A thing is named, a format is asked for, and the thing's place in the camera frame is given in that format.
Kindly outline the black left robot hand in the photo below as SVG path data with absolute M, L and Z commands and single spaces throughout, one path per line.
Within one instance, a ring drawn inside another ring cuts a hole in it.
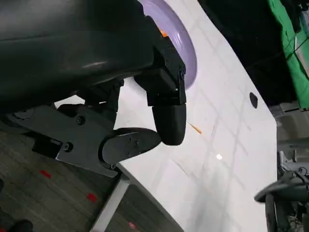
M 3 0 L 0 128 L 32 150 L 109 177 L 186 129 L 185 64 L 137 0 Z M 146 91 L 155 130 L 114 127 L 120 89 Z

